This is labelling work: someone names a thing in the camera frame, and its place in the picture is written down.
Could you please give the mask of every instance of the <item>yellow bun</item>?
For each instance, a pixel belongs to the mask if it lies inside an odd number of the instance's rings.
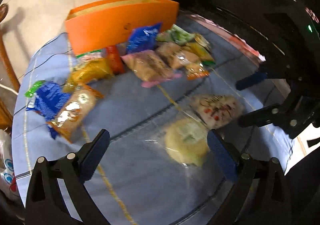
[[[186,117],[172,123],[165,135],[169,156],[179,163],[201,166],[209,151],[206,128]]]

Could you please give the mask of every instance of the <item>silver bolt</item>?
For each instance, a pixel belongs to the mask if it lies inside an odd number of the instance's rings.
[[[297,123],[298,123],[297,120],[293,119],[293,120],[290,121],[290,126],[294,127],[294,126],[297,125]]]
[[[271,161],[272,161],[274,164],[279,164],[278,158],[273,157],[273,158],[271,158]]]
[[[69,153],[69,154],[67,154],[67,158],[69,159],[69,160],[72,160],[72,159],[74,159],[76,157],[76,154],[75,153]]]
[[[39,164],[43,163],[43,162],[44,162],[44,157],[43,157],[43,156],[39,157],[38,160],[37,160],[37,162],[38,162]]]
[[[277,113],[279,112],[279,109],[273,108],[273,109],[271,110],[271,112],[272,112],[273,114],[277,114]]]
[[[243,154],[241,154],[241,158],[244,159],[244,160],[249,160],[250,156],[247,153],[243,153]]]

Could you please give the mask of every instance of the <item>tablecloth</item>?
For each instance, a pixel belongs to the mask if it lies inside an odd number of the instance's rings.
[[[176,24],[188,32],[202,34],[211,43],[217,64],[209,77],[188,81],[184,76],[163,83],[177,103],[187,104],[190,97],[203,93],[232,94],[243,104],[244,112],[283,102],[272,80],[236,91],[236,81],[249,76],[257,67],[230,43],[190,18],[179,16]],[[105,98],[73,133],[74,144],[60,136],[53,140],[44,118],[25,111],[29,99],[24,93],[35,81],[63,84],[75,64],[68,35],[62,33],[34,54],[24,75],[12,128],[13,165],[23,203],[38,157],[56,160],[76,152],[101,129],[107,129],[111,144],[85,187],[111,224],[206,224],[232,184],[225,181],[212,153],[202,167],[184,166],[170,159],[163,148],[146,142],[174,119],[177,109],[157,87],[142,88],[141,80],[133,72],[92,84]],[[240,128],[233,121],[219,132],[239,151],[259,160],[277,157],[286,169],[293,141],[280,128]],[[59,184],[70,214],[80,219],[63,180]]]

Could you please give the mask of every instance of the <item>orange storage bin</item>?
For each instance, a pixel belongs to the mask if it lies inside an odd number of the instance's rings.
[[[175,23],[179,3],[171,0],[101,0],[70,10],[66,30],[75,55],[128,40],[132,29]]]

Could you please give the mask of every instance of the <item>red snack package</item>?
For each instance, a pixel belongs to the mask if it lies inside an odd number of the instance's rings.
[[[106,58],[114,74],[124,73],[124,66],[115,45],[106,48]]]

